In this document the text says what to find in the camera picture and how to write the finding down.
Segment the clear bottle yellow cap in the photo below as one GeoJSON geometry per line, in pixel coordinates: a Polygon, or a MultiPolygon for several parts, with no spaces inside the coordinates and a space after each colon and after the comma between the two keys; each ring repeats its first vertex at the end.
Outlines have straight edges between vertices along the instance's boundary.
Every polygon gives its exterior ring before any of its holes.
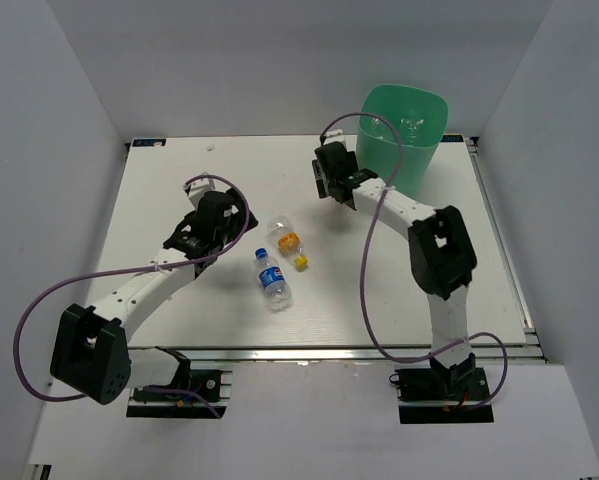
{"type": "Polygon", "coordinates": [[[286,216],[277,216],[267,224],[266,238],[297,271],[308,268],[309,261],[302,241],[286,216]]]}

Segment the clear Pepsi bottle blue cap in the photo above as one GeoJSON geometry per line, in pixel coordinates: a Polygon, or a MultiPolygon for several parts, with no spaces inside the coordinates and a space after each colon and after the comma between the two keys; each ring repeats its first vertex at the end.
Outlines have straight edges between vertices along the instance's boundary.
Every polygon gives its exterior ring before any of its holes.
{"type": "Polygon", "coordinates": [[[268,306],[274,311],[291,306],[292,291],[283,275],[279,262],[265,248],[255,252],[255,273],[268,306]]]}

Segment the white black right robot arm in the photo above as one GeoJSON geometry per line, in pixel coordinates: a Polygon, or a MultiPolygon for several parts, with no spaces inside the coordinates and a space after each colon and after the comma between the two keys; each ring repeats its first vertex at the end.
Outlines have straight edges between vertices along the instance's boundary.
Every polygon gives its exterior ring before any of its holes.
{"type": "Polygon", "coordinates": [[[477,257],[460,211],[454,206],[435,209],[398,192],[373,171],[360,169],[355,153],[341,142],[322,145],[315,155],[312,167],[319,196],[372,216],[359,280],[362,315],[372,342],[378,340],[369,326],[365,277],[372,236],[381,222],[408,241],[412,276],[427,294],[432,351],[423,359],[434,369],[431,388],[442,398],[456,397],[475,369],[466,301],[477,257]]]}

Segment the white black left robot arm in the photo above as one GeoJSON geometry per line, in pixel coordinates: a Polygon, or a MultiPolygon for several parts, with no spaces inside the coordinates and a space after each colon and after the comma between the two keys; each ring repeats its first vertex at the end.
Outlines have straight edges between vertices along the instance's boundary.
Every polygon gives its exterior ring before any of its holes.
{"type": "Polygon", "coordinates": [[[193,205],[146,271],[90,306],[73,304],[63,312],[50,363],[54,379],[101,405],[125,389],[155,389],[170,399],[188,393],[187,357],[163,347],[132,350],[128,343],[163,303],[258,224],[234,188],[207,189],[193,205]]]}

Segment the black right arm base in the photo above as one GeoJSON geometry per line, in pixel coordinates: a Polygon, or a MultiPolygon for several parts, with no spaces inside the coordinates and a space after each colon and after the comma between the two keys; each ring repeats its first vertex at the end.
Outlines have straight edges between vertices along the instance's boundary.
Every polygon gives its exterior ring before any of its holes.
{"type": "Polygon", "coordinates": [[[436,359],[428,368],[401,368],[390,377],[397,390],[402,425],[487,424],[494,422],[485,371],[473,353],[446,369],[436,359]]]}

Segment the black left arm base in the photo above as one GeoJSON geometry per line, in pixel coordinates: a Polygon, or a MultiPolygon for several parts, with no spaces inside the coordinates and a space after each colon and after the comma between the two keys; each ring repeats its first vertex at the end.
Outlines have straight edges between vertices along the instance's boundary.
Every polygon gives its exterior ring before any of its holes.
{"type": "Polygon", "coordinates": [[[130,352],[128,418],[220,419],[231,396],[232,368],[172,349],[130,352]]]}

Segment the green plastic bin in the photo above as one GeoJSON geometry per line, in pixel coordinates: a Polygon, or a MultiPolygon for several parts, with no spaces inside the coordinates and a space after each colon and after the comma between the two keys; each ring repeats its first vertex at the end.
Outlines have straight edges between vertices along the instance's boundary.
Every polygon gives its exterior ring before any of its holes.
{"type": "Polygon", "coordinates": [[[358,119],[358,165],[383,180],[397,170],[392,185],[413,197],[448,122],[447,102],[414,87],[384,84],[367,95],[358,119]]]}

